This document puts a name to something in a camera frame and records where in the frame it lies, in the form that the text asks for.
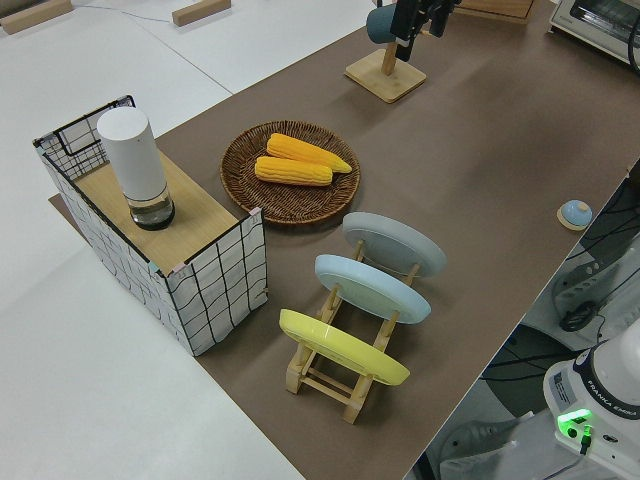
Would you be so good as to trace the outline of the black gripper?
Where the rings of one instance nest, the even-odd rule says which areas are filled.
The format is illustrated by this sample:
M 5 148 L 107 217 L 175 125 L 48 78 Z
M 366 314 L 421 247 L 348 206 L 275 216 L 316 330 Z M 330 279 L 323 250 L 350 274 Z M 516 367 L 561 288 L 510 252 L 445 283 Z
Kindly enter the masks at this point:
M 419 8 L 417 0 L 398 0 L 395 3 L 392 34 L 396 37 L 398 44 L 395 56 L 399 60 L 408 61 L 410 58 L 416 36 L 417 12 L 420 15 L 427 15 L 429 12 L 431 20 L 429 33 L 434 37 L 442 37 L 450 15 L 450 2 L 438 0 L 430 6 L 429 0 L 420 0 Z

